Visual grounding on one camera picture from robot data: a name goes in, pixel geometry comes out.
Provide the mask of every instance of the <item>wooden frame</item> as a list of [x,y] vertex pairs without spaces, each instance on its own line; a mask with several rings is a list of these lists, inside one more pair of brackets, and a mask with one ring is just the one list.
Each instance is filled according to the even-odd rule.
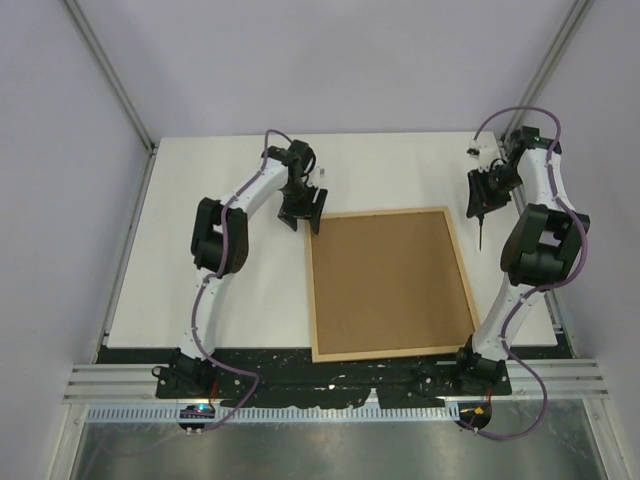
[[[447,224],[447,230],[449,232],[449,238],[453,245],[453,251],[458,264],[458,271],[460,272],[460,278],[464,289],[464,294],[469,306],[469,314],[473,323],[473,328],[476,330],[480,325],[478,320],[478,312],[473,300],[473,294],[471,292],[471,286],[467,277],[467,272],[462,259],[462,253],[460,251],[460,245],[458,243],[455,230],[453,228],[453,219],[449,208],[444,207],[424,207],[424,208],[408,208],[408,209],[395,209],[395,210],[378,210],[367,212],[349,212],[349,213],[333,213],[323,215],[323,219],[333,218],[347,218],[347,217],[367,217],[367,216],[380,216],[380,215],[401,215],[407,213],[429,213],[429,212],[442,212]],[[353,360],[365,360],[374,358],[393,358],[393,357],[407,357],[415,355],[437,355],[442,353],[456,352],[462,345],[447,345],[438,347],[425,347],[425,348],[410,348],[410,349],[397,349],[397,350],[380,350],[369,352],[350,352],[350,353],[330,353],[320,354],[318,348],[318,329],[316,318],[316,299],[314,288],[314,276],[313,276],[313,253],[312,253],[312,236],[311,230],[307,226],[307,238],[306,238],[306,262],[307,262],[307,287],[309,294],[309,314],[311,318],[311,353],[313,362],[340,362],[340,361],[353,361]]]

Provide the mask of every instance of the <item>metal frame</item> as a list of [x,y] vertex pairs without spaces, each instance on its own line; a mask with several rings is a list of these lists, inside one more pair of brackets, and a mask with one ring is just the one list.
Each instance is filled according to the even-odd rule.
[[113,318],[116,314],[116,307],[118,306],[118,299],[120,298],[120,292],[122,291],[122,284],[124,283],[124,274],[127,270],[127,263],[129,263],[129,257],[131,256],[131,250],[133,249],[133,241],[138,230],[138,224],[140,223],[140,216],[142,215],[142,207],[144,205],[144,199],[147,196],[147,190],[149,189],[149,183],[151,182],[151,174],[153,173],[153,167],[156,163],[156,157],[158,155],[158,147],[154,146],[151,154],[147,158],[142,178],[140,179],[140,185],[138,193],[136,195],[133,209],[131,212],[131,221],[129,222],[129,229],[127,238],[122,247],[120,260],[118,263],[118,270],[116,271],[116,277],[114,279],[113,288],[109,296],[109,304],[107,306],[107,312],[103,321],[103,327],[99,336],[98,344],[104,344],[106,337],[109,335],[111,325],[113,325]]
[[84,14],[82,7],[78,4],[77,0],[62,0],[62,5],[65,7],[65,10],[71,17],[74,25],[76,26],[78,33],[82,37],[85,42],[85,45],[89,49],[91,56],[94,58],[102,75],[105,80],[109,84],[109,86],[113,89],[113,93],[115,94],[118,102],[124,109],[125,114],[129,118],[131,122],[131,126],[138,134],[140,141],[147,149],[147,153],[151,155],[153,151],[153,146],[156,142],[151,139],[149,132],[146,127],[142,123],[138,112],[136,112],[135,107],[133,106],[133,102],[129,98],[127,91],[125,90],[116,70],[113,68],[109,57],[107,56],[104,48],[100,44],[98,37],[96,36],[89,20]]
[[[527,85],[519,105],[531,104],[539,96],[593,2],[594,0],[573,1],[535,75]],[[95,59],[100,71],[112,88],[140,141],[149,153],[139,192],[134,204],[129,233],[123,247],[108,311],[104,319],[104,327],[97,342],[99,344],[104,336],[108,336],[111,323],[113,322],[115,307],[122,288],[124,271],[131,253],[133,238],[151,178],[157,148],[156,142],[151,138],[140,116],[136,112],[133,102],[127,94],[123,83],[118,77],[115,68],[100,44],[78,1],[62,0],[61,3],[77,27],[80,36]],[[509,122],[506,134],[518,128],[522,124],[523,118],[524,112],[516,112]],[[522,195],[522,192],[515,195],[516,204],[518,204],[519,201],[521,206],[522,198],[519,198],[518,195]],[[555,322],[554,326],[557,331],[562,331],[562,321],[557,297],[553,292],[550,292],[546,294],[545,299],[552,314],[551,318]],[[580,359],[534,360],[528,363],[541,374],[547,385],[551,399],[584,399],[585,409],[589,416],[607,474],[610,478],[630,478],[624,457],[620,453],[621,450],[615,435],[615,430],[612,426],[609,413],[610,400],[608,391],[597,363],[594,360]],[[529,376],[526,370],[514,362],[509,362],[508,369],[514,393],[508,397],[494,397],[494,401],[535,400],[541,398],[539,386],[535,380]],[[167,417],[161,420],[175,422],[176,409],[182,408],[187,404],[198,403],[199,400],[205,400],[158,400],[155,398],[155,380],[151,375],[150,365],[77,365],[74,367],[63,402],[68,404],[69,410],[58,449],[52,462],[50,478],[54,480],[66,480],[69,478],[76,453],[80,446],[85,422],[100,421],[101,415],[107,415],[107,412],[108,415],[115,415],[114,418],[118,421],[123,420],[123,412],[127,412],[125,413],[126,415],[132,416],[131,420],[133,421],[149,421],[149,416],[155,415],[153,412],[165,412]],[[450,420],[451,418],[455,418],[457,402],[480,400],[480,398],[447,397],[443,398],[443,400],[445,400],[446,406],[440,410],[436,409],[437,411],[432,409],[413,409],[415,411],[404,413],[394,412],[394,415],[404,415],[404,418],[409,418],[414,421],[416,419]],[[367,399],[365,409],[372,412],[376,410],[376,406],[377,397],[375,392],[372,392]],[[241,410],[240,417],[236,419],[236,421],[243,421],[243,419],[255,421],[255,414],[252,414],[250,412],[251,410],[256,409],[247,409],[246,412]],[[331,418],[332,414],[327,413],[319,413],[316,415],[313,409],[307,411],[305,414],[300,414],[300,412],[292,413],[294,410],[297,409],[278,409],[270,413],[264,413],[264,416],[268,421],[277,421],[278,423],[287,420],[301,421],[301,417],[305,416],[307,417],[306,421],[309,421],[309,417],[313,417],[312,421],[322,421],[321,417],[329,421],[355,418],[356,416],[363,417],[363,414],[352,413],[362,409],[346,410],[340,415],[334,415],[333,418]],[[366,421],[384,420],[384,415],[380,413],[364,414],[364,417],[367,415],[370,415],[371,419],[367,419]]]
[[[527,362],[543,378],[549,398],[605,399],[607,387],[595,360],[531,360]],[[207,403],[206,398],[160,400],[155,398],[158,379],[151,374],[154,365],[76,365],[73,368],[63,403],[70,405],[179,404]],[[496,396],[494,401],[538,400],[542,392],[536,380],[513,360],[507,362],[513,394]],[[442,397],[448,402],[481,401],[482,397]],[[372,392],[368,404],[377,404]]]
[[[538,66],[536,73],[529,81],[527,88],[520,98],[520,101],[518,102],[519,106],[531,105],[536,101],[540,92],[545,87],[554,70],[558,66],[558,63],[560,62],[564,52],[567,50],[571,39],[575,36],[578,28],[582,24],[582,21],[587,16],[587,13],[589,13],[594,1],[595,0],[573,1],[562,25],[553,37],[549,48],[542,57],[542,61]],[[508,138],[511,132],[522,126],[522,121],[526,114],[527,112],[524,110],[516,111],[513,114],[505,130],[504,138]]]

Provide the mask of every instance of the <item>white cable carrier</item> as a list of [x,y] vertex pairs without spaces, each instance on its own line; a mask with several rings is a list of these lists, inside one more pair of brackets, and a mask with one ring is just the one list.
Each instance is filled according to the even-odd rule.
[[[155,405],[92,405],[87,414],[87,423],[210,423],[222,418],[231,408],[216,405],[215,418],[189,415],[184,418],[185,404]],[[390,408],[377,406],[361,408],[321,409],[315,408],[243,408],[228,423],[273,424],[273,423],[358,423],[358,422],[424,422],[459,420],[458,404],[447,403],[444,407]]]

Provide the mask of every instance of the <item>metal pole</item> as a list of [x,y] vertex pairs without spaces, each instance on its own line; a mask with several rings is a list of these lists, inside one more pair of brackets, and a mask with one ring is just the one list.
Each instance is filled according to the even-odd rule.
[[[535,75],[527,85],[527,88],[520,98],[518,105],[532,105],[544,86],[549,81],[549,78],[553,74],[556,66],[560,62],[562,55],[566,51],[571,39],[575,36],[578,28],[582,24],[582,21],[587,16],[594,0],[574,0],[573,5],[567,12],[567,15],[560,26],[560,29],[553,37],[553,41],[547,49],[540,66],[536,70]],[[522,125],[524,116],[527,114],[524,110],[516,111],[509,125],[505,130],[504,137],[508,137],[511,132],[516,130]]]
[[73,23],[78,28],[78,32],[82,36],[83,40],[86,42],[86,45],[89,48],[91,55],[98,63],[102,74],[113,89],[113,92],[120,102],[120,105],[124,109],[125,114],[131,121],[133,128],[138,134],[138,137],[140,137],[140,141],[147,149],[147,153],[151,155],[153,151],[153,145],[156,142],[151,139],[151,137],[149,136],[149,132],[142,123],[142,120],[140,120],[140,117],[133,106],[133,102],[129,98],[129,95],[127,95],[122,82],[118,78],[118,75],[116,74],[113,65],[109,61],[109,57],[107,57],[107,54],[102,48],[102,45],[100,45],[98,37],[93,31],[93,28],[91,28],[91,24],[87,20],[87,17],[82,11],[82,8],[80,7],[80,5],[78,5],[77,0],[62,0],[62,4],[69,13],[69,16],[73,20]]

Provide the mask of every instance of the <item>metal extrusion rail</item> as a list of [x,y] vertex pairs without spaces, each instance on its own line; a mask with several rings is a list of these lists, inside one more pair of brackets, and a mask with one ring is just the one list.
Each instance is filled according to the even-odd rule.
[[[569,360],[531,360],[528,362],[536,372],[543,378],[549,392],[551,400],[567,400],[567,399],[606,399],[608,398],[607,388],[595,360],[590,359],[569,359]],[[170,421],[176,419],[176,412],[179,406],[193,405],[197,403],[206,403],[207,399],[173,399],[160,400],[155,398],[155,388],[157,379],[151,375],[151,365],[76,365],[73,368],[69,385],[64,395],[63,402],[66,404],[89,404],[89,419],[98,421],[99,417],[107,420],[108,416],[114,419],[122,418],[120,413],[129,411],[132,419],[138,421],[146,419],[154,419],[154,421],[163,420]],[[536,380],[517,363],[507,362],[509,377],[513,394],[504,397],[494,397],[494,401],[505,400],[536,400],[542,398],[542,392]],[[455,411],[451,408],[456,402],[480,400],[480,397],[443,397],[447,402],[449,409],[443,412],[426,412],[428,409],[420,412],[413,412],[415,415],[409,415],[407,419],[415,418],[432,418],[432,415],[438,417],[441,413],[446,418],[455,416]],[[338,420],[338,419],[360,419],[360,420],[383,420],[385,418],[402,418],[407,412],[384,413],[379,409],[378,399],[375,389],[371,391],[366,401],[364,410],[377,409],[377,413],[364,412],[363,409],[346,409],[341,413],[323,414],[320,409],[316,414],[302,413],[304,409],[247,409],[245,413],[240,413],[238,421],[242,421],[245,416],[247,420],[255,420],[255,414],[251,410],[262,410],[263,416],[267,421],[314,421],[314,420]],[[150,411],[163,411],[165,414],[150,413]]]

